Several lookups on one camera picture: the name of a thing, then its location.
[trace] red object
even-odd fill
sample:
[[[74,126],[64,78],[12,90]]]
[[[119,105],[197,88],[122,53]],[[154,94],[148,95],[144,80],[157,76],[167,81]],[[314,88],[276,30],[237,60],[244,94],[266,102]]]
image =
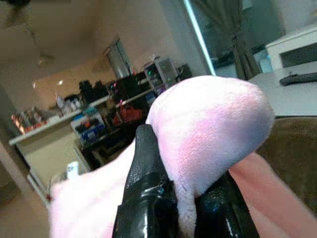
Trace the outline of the red object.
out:
[[[51,197],[49,194],[47,194],[47,195],[46,195],[46,199],[47,199],[47,201],[51,202],[52,197]]]
[[[90,128],[90,121],[87,121],[86,123],[85,123],[85,128]]]
[[[123,105],[120,106],[120,116],[123,120],[123,123],[131,122],[134,120],[141,120],[143,112],[139,109],[133,109],[131,106],[125,108]],[[113,118],[114,125],[120,125],[121,121],[118,116]]]

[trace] black plastic object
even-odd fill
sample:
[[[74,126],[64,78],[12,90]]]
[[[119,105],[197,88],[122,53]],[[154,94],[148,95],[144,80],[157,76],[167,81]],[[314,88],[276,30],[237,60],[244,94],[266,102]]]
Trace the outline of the black plastic object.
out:
[[[196,238],[259,238],[234,179],[226,172],[196,199]]]
[[[280,80],[282,86],[288,86],[297,83],[311,83],[317,82],[317,73],[307,73],[307,74],[292,74]]]
[[[84,103],[90,104],[96,100],[93,87],[88,80],[79,82],[79,89]]]
[[[96,99],[108,96],[107,87],[101,81],[97,81],[93,88]]]
[[[4,0],[12,6],[25,7],[31,0]]]
[[[159,156],[150,125],[136,132],[134,159],[127,177],[113,238],[175,238],[177,202],[173,184]]]
[[[259,238],[243,196],[226,172],[196,199],[195,238]],[[150,125],[136,132],[134,159],[125,184],[113,238],[175,238],[177,201]]]

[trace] white furniture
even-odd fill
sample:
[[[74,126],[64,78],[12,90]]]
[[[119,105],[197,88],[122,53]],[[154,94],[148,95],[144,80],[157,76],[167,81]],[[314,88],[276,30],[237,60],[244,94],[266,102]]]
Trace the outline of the white furniture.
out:
[[[267,52],[273,70],[283,68],[281,54],[317,43],[317,23],[290,32],[282,38],[268,44]]]
[[[317,116],[317,82],[281,86],[279,81],[293,74],[317,72],[317,62],[262,73],[250,80],[267,95],[276,116]]]
[[[105,103],[108,98],[109,96],[100,98],[89,106],[98,106]],[[76,110],[9,141],[10,145],[17,146],[31,168],[28,179],[37,192],[46,191],[52,176],[63,173],[67,164],[71,162],[78,161],[84,169],[89,168],[85,158],[81,158],[80,152],[76,151],[77,136],[70,126],[72,119],[81,112]]]

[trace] curtain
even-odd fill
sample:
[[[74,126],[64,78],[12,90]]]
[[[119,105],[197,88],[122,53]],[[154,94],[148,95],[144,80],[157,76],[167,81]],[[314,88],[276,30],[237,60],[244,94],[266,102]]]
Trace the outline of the curtain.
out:
[[[194,3],[220,33],[230,37],[238,78],[249,80],[259,74],[259,67],[241,30],[242,0],[194,0]]]

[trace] table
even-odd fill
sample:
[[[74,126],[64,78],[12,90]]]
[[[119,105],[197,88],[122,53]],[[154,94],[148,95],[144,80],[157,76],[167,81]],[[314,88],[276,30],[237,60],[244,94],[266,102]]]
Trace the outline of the table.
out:
[[[283,68],[281,54],[317,43],[317,23],[290,32],[282,38],[268,44],[267,52],[270,56],[273,70]]]
[[[317,116],[317,82],[281,86],[279,81],[289,72],[317,72],[317,61],[262,73],[250,82],[265,92],[277,117]]]

